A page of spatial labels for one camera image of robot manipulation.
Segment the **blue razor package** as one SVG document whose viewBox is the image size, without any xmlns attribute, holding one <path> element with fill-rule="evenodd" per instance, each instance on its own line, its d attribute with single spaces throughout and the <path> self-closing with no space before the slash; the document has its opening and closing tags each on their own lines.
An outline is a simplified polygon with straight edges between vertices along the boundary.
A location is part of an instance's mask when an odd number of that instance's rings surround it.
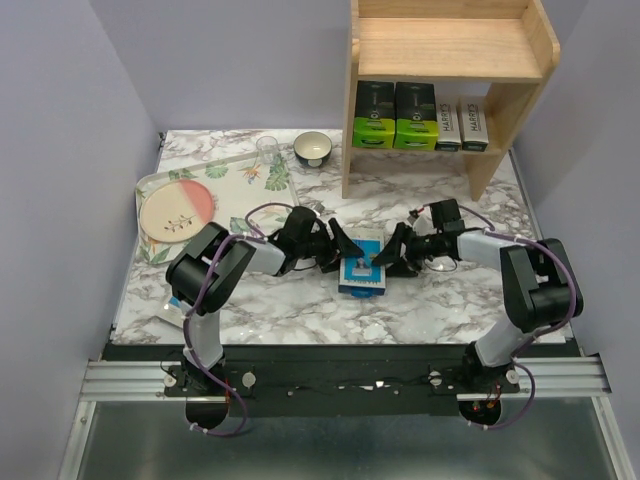
<svg viewBox="0 0 640 480">
<path fill-rule="evenodd" d="M 341 260 L 338 291 L 356 298 L 382 296 L 386 291 L 386 273 L 383 267 L 374 266 L 373 260 L 384 247 L 384 231 L 349 228 L 346 233 L 363 254 Z"/>
<path fill-rule="evenodd" d="M 181 302 L 177 298 L 170 296 L 165 304 L 157 310 L 156 317 L 170 326 L 182 329 L 184 312 L 182 311 Z"/>
</svg>

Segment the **white Harry's box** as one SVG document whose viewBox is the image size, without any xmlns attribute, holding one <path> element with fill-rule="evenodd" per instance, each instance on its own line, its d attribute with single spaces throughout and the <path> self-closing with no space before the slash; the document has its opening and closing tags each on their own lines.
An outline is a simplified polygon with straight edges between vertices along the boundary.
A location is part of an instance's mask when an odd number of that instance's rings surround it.
<svg viewBox="0 0 640 480">
<path fill-rule="evenodd" d="M 449 101 L 437 100 L 438 139 L 436 151 L 458 152 L 462 141 L 456 106 Z"/>
<path fill-rule="evenodd" d="M 484 152 L 487 149 L 488 124 L 482 96 L 459 98 L 459 126 L 463 151 Z"/>
</svg>

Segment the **black green Gillette box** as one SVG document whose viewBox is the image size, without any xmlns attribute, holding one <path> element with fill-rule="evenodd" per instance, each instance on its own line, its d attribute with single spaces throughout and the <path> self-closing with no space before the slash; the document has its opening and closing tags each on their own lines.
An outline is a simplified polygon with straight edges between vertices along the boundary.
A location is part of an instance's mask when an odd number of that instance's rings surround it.
<svg viewBox="0 0 640 480">
<path fill-rule="evenodd" d="M 352 145 L 358 148 L 390 149 L 395 133 L 394 83 L 359 80 Z"/>
<path fill-rule="evenodd" d="M 429 83 L 395 84 L 396 149 L 434 151 L 439 138 L 435 88 Z"/>
</svg>

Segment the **wooden two-tier shelf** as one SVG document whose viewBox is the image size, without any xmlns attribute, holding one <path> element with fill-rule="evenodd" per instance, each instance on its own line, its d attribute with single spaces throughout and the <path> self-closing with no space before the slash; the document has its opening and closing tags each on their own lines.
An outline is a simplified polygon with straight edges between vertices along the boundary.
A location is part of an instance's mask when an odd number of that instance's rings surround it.
<svg viewBox="0 0 640 480">
<path fill-rule="evenodd" d="M 541 2 L 354 1 L 347 49 L 341 179 L 347 197 L 360 80 L 486 83 L 489 145 L 463 154 L 481 198 L 534 110 L 561 46 Z"/>
</svg>

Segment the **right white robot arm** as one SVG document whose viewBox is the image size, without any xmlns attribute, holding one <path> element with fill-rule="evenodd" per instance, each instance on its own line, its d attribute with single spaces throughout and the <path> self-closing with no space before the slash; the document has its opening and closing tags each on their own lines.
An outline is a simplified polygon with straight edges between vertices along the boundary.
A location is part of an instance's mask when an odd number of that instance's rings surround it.
<svg viewBox="0 0 640 480">
<path fill-rule="evenodd" d="M 479 340 L 465 349 L 460 379 L 469 390 L 485 390 L 514 364 L 536 339 L 562 329 L 579 316 L 584 299 L 563 243 L 555 238 L 534 241 L 486 227 L 468 228 L 454 199 L 430 203 L 435 232 L 416 233 L 399 223 L 372 260 L 391 277 L 417 276 L 426 260 L 448 257 L 472 262 L 501 275 L 505 314 Z"/>
</svg>

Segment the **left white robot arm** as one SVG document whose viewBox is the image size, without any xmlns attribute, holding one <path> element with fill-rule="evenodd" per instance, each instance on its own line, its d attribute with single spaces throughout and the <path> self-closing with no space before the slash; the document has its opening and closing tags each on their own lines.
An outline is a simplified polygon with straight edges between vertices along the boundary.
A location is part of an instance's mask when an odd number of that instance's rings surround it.
<svg viewBox="0 0 640 480">
<path fill-rule="evenodd" d="M 284 225 L 265 238 L 234 234 L 215 222 L 207 223 L 166 271 L 172 296 L 184 315 L 183 354 L 192 364 L 188 384 L 201 395 L 220 387 L 222 372 L 217 364 L 224 356 L 220 311 L 244 273 L 280 277 L 308 259 L 327 273 L 337 270 L 343 259 L 363 255 L 336 220 L 324 223 L 307 207 L 294 207 Z"/>
</svg>

